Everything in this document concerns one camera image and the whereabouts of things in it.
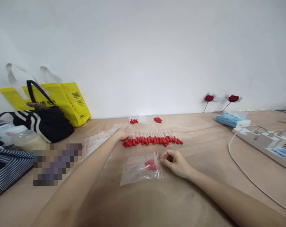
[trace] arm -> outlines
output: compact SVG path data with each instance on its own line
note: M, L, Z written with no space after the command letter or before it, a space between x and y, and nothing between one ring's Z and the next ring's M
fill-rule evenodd
M286 226L286 218L264 203L192 168L179 151L167 150L161 163L202 189L239 226Z
M64 181L32 226L74 226L78 211L98 179L115 144L132 137L118 129Z

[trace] pixelated blur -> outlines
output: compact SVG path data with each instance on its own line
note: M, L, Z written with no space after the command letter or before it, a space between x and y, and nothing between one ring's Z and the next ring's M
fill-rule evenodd
M33 185L55 186L82 155L82 144L36 143L33 155Z

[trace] artificial rose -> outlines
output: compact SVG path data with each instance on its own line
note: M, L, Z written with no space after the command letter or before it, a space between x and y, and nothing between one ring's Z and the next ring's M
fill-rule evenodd
M234 95L231 95L228 100L229 102L236 102L240 97L239 96L234 96Z
M214 96L211 96L211 95L207 95L206 98L205 98L205 100L207 102L211 102L213 99L214 99Z

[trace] white power strip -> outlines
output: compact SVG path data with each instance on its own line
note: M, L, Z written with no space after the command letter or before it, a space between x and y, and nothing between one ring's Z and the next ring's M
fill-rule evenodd
M260 150L264 154L268 155L273 160L277 161L282 166L286 167L286 146L282 146L280 148L265 148L259 143L257 143L256 140L250 139L248 137L248 134L251 132L251 130L246 128L234 128L232 132L235 134L237 133L237 136L241 139L245 140L247 143L254 146L256 149Z

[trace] tissue box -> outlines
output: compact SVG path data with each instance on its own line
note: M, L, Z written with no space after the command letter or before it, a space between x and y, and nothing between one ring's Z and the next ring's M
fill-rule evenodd
M251 124L251 120L249 119L242 119L237 114L231 113L223 113L222 115L217 116L215 119L222 124L229 125L234 128L242 128L246 127Z

